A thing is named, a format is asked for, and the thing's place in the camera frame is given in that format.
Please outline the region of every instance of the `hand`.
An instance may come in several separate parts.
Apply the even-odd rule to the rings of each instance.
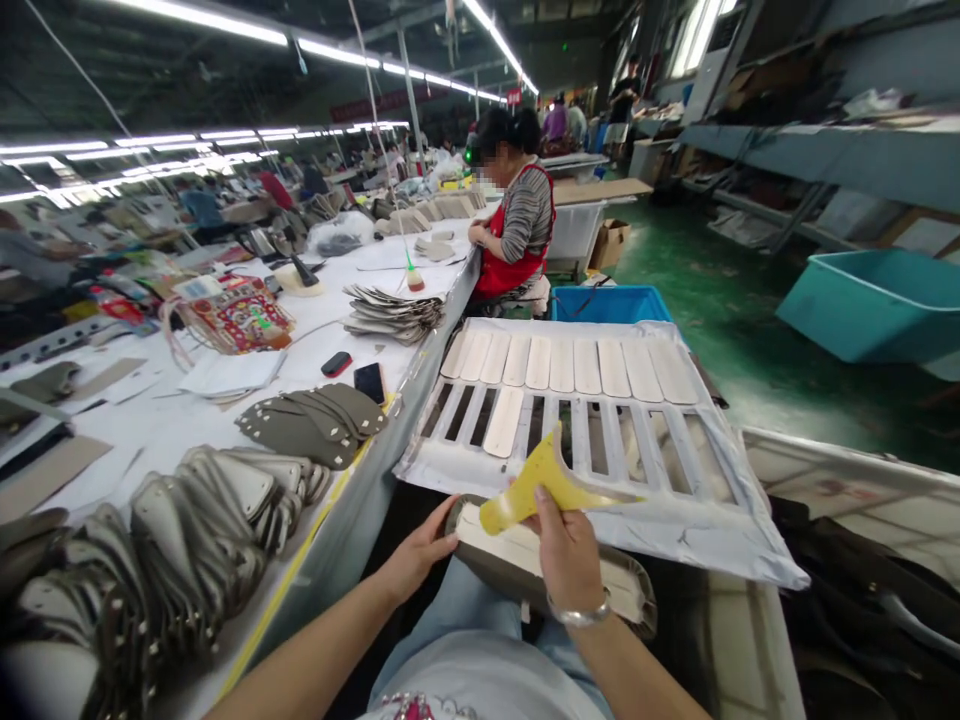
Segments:
[[[593,526],[579,510],[560,512],[542,485],[534,496],[537,514],[524,525],[540,536],[540,566],[553,604],[559,610],[593,612],[606,599]]]
[[[451,495],[443,504],[430,513],[430,517],[420,527],[400,543],[393,555],[376,572],[385,592],[389,593],[397,605],[405,603],[417,591],[427,573],[438,560],[452,553],[459,539],[455,533],[437,540],[437,533],[443,526],[450,508],[459,498]]]
[[[467,238],[474,245],[483,245],[484,241],[487,239],[487,229],[482,225],[473,225],[467,231]]]

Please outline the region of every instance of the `bracelet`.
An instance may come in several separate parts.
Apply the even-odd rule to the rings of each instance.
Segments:
[[[584,628],[596,625],[610,614],[610,591],[603,589],[603,605],[591,612],[577,612],[575,610],[560,610],[553,604],[553,598],[547,593],[547,605],[550,606],[550,614],[561,625],[568,627]]]

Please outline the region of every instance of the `green floor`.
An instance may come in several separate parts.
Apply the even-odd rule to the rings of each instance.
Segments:
[[[911,365],[845,364],[774,316],[803,271],[798,248],[792,257],[761,256],[706,229],[689,207],[640,201],[608,217],[632,226],[610,274],[660,291],[733,423],[960,473],[960,442],[941,436],[960,417],[917,406],[944,383]]]

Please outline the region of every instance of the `black hair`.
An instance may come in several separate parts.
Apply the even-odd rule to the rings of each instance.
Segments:
[[[540,121],[531,108],[523,108],[511,115],[503,108],[491,108],[480,118],[473,162],[483,162],[497,154],[497,146],[505,142],[517,150],[532,155],[540,149]]]

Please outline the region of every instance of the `window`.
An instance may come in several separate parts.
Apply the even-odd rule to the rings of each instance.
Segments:
[[[736,5],[737,0],[697,0],[696,7],[686,17],[681,30],[670,77],[681,77],[700,67],[717,18],[733,10]]]

